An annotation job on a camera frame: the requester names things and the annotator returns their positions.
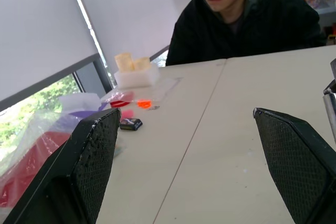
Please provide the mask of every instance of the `young man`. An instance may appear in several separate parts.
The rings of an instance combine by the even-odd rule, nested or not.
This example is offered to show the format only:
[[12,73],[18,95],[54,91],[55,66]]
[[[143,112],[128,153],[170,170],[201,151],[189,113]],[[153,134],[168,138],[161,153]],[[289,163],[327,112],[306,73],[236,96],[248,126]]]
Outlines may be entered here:
[[166,65],[325,45],[305,0],[192,0],[178,19]]

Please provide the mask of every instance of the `pink object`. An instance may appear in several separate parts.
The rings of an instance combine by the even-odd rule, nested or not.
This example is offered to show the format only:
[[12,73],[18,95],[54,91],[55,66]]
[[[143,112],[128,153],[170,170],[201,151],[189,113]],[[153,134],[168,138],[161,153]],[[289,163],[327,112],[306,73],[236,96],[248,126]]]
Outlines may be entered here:
[[133,118],[133,116],[134,116],[133,110],[124,110],[124,111],[121,111],[120,121],[122,121],[125,118]]

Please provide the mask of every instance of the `small black box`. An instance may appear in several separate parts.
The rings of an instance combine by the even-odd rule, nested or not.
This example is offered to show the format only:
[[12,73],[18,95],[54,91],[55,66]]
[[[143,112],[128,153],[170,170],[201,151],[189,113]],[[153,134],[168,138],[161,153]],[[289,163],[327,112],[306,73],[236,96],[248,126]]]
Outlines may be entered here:
[[120,129],[126,131],[137,131],[141,125],[142,122],[140,119],[125,118],[120,122]]

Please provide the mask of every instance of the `black hoodie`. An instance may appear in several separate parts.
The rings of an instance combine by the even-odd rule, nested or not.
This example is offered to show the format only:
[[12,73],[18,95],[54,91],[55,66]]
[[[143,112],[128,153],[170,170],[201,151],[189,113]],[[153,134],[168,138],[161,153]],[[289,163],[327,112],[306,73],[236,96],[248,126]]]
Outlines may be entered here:
[[205,0],[192,0],[175,24],[166,65],[324,46],[319,15],[305,0],[246,0],[234,34]]

